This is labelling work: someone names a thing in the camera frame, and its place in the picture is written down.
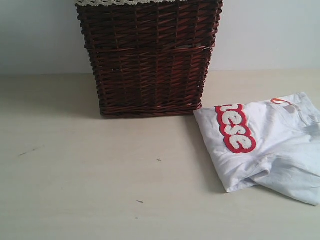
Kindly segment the white t-shirt red lettering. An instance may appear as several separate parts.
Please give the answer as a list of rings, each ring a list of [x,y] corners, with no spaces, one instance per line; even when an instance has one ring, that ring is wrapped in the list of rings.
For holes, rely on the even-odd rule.
[[[227,193],[263,186],[320,203],[320,112],[306,93],[194,112]]]

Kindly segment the beige lace basket liner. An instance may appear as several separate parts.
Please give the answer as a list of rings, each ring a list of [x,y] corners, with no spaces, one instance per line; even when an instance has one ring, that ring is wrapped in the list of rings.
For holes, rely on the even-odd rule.
[[[74,3],[81,7],[98,7],[98,6],[124,6],[130,5],[135,6],[138,4],[149,4],[149,3],[172,3],[176,0],[75,0]]]

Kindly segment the dark red wicker basket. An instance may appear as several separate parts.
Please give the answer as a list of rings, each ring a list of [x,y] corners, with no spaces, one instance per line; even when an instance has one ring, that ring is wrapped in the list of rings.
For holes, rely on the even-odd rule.
[[[202,106],[221,0],[75,7],[103,117],[190,115]]]

